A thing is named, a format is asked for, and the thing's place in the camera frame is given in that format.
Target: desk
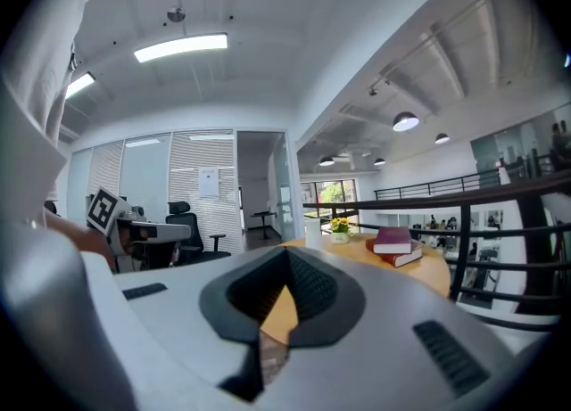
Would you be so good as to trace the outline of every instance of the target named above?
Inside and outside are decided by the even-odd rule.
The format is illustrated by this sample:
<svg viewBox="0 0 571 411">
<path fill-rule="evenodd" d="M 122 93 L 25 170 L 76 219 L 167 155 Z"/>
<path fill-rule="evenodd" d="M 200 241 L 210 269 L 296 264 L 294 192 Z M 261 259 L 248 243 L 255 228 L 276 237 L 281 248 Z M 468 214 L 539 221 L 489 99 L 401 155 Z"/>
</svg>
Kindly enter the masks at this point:
<svg viewBox="0 0 571 411">
<path fill-rule="evenodd" d="M 375 267 L 404 273 L 422 281 L 443 297 L 448 297 L 451 283 L 450 271 L 440 253 L 429 246 L 423 246 L 421 259 L 394 268 L 365 247 L 365 240 L 375 238 L 375 236 L 375 234 L 356 234 L 346 244 L 333 244 L 331 243 L 331 235 L 323 235 L 321 250 L 349 260 L 357 260 Z M 305 239 L 292 240 L 283 243 L 282 246 L 305 246 Z M 288 334 L 297 326 L 297 322 L 294 298 L 285 288 L 277 298 L 276 304 L 264 321 L 261 330 L 271 338 L 287 344 Z"/>
<path fill-rule="evenodd" d="M 263 211 L 262 213 L 254 213 L 250 216 L 250 218 L 261 218 L 261 224 L 263 225 L 263 232 L 264 232 L 262 238 L 264 240 L 268 240 L 268 236 L 266 235 L 266 216 L 276 216 L 276 213 Z"/>
</svg>

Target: flower pot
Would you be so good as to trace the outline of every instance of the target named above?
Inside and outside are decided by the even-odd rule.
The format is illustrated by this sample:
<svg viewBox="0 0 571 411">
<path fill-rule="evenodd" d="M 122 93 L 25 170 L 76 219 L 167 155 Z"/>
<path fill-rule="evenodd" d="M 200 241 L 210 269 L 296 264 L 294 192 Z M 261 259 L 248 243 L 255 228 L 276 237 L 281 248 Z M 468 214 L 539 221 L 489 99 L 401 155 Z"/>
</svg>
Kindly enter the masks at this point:
<svg viewBox="0 0 571 411">
<path fill-rule="evenodd" d="M 349 234 L 347 232 L 333 232 L 331 234 L 331 242 L 343 244 L 349 242 Z"/>
</svg>

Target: red book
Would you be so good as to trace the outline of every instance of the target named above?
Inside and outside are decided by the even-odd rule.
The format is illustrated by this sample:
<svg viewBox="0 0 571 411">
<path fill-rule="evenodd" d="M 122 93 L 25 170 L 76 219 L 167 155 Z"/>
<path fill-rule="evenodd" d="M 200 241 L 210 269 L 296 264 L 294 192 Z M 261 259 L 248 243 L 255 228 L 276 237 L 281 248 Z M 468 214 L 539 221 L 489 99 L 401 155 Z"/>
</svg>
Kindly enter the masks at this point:
<svg viewBox="0 0 571 411">
<path fill-rule="evenodd" d="M 367 249 L 373 251 L 375 247 L 375 240 L 373 238 L 366 241 Z M 391 264 L 393 267 L 402 267 L 413 260 L 422 257 L 422 243 L 412 241 L 412 252 L 409 254 L 377 254 L 377 256 L 385 262 Z"/>
<path fill-rule="evenodd" d="M 375 254 L 410 254 L 412 238 L 408 227 L 381 227 L 373 248 Z"/>
</svg>

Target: table leg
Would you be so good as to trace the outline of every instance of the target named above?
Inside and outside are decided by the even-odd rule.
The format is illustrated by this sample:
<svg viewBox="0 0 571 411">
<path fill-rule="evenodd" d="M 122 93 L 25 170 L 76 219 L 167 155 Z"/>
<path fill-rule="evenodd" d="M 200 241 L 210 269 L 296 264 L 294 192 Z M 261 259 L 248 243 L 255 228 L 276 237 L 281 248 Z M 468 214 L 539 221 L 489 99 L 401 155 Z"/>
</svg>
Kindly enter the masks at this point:
<svg viewBox="0 0 571 411">
<path fill-rule="evenodd" d="M 266 217 L 262 216 L 261 217 L 261 224 L 263 225 L 263 232 L 264 232 L 264 236 L 262 237 L 264 240 L 268 240 L 268 236 L 266 235 Z"/>
</svg>

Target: hand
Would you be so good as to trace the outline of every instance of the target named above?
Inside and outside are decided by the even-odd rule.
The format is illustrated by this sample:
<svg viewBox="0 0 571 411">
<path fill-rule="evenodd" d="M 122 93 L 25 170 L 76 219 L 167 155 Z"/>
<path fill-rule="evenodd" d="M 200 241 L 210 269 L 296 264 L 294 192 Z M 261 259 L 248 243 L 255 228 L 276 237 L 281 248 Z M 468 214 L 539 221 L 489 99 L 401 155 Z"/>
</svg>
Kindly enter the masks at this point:
<svg viewBox="0 0 571 411">
<path fill-rule="evenodd" d="M 139 228 L 139 235 L 143 239 L 147 239 L 149 236 L 145 228 Z M 131 255 L 133 253 L 133 243 L 131 242 L 131 231 L 129 227 L 119 227 L 119 241 L 125 253 Z"/>
<path fill-rule="evenodd" d="M 115 269 L 115 259 L 113 257 L 113 253 L 109 247 L 109 244 L 107 243 L 107 239 L 101 232 L 93 229 L 88 229 L 78 238 L 76 246 L 80 251 L 95 252 L 97 254 L 101 254 L 107 261 L 109 268 L 111 270 Z"/>
</svg>

